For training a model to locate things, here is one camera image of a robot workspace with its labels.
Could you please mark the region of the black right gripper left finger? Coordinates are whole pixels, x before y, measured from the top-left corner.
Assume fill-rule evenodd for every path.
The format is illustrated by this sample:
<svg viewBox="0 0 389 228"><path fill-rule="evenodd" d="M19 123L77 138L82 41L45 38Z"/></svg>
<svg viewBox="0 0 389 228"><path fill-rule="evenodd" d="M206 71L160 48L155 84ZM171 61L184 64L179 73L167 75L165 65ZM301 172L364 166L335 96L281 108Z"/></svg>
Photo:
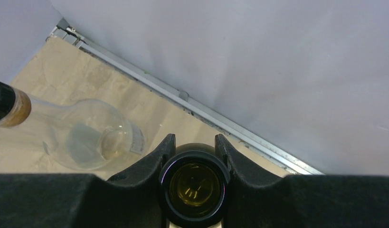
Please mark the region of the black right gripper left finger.
<svg viewBox="0 0 389 228"><path fill-rule="evenodd" d="M158 179L175 149L176 137L168 134L108 180L86 173L0 174L0 228L166 228Z"/></svg>

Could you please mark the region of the green bottle silver cap front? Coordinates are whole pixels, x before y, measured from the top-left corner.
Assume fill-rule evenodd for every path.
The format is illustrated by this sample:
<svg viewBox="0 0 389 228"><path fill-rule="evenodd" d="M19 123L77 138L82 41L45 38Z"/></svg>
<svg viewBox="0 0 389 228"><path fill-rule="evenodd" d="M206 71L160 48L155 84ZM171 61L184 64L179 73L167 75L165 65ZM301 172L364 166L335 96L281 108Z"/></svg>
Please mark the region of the green bottle silver cap front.
<svg viewBox="0 0 389 228"><path fill-rule="evenodd" d="M215 148L203 143L178 146L162 166L158 201L165 217L181 228L208 228L227 210L230 174Z"/></svg>

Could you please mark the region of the clear square glass bottle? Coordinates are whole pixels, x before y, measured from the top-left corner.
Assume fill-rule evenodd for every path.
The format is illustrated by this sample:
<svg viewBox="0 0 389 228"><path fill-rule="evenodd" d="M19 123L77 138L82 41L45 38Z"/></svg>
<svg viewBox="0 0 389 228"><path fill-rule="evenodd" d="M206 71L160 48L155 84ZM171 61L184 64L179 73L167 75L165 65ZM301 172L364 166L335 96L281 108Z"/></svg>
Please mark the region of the clear square glass bottle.
<svg viewBox="0 0 389 228"><path fill-rule="evenodd" d="M56 162L79 171L129 166L145 154L142 131L112 105L58 105L0 82L0 128L39 141Z"/></svg>

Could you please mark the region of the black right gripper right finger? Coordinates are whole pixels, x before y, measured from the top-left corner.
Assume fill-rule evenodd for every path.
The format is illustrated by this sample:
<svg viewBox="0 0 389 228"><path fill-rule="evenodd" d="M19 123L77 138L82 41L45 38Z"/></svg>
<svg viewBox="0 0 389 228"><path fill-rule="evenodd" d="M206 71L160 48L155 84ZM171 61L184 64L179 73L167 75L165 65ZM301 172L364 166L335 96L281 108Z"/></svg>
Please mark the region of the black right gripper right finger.
<svg viewBox="0 0 389 228"><path fill-rule="evenodd" d="M215 149L231 175L225 228L389 228L389 176L279 177L222 134Z"/></svg>

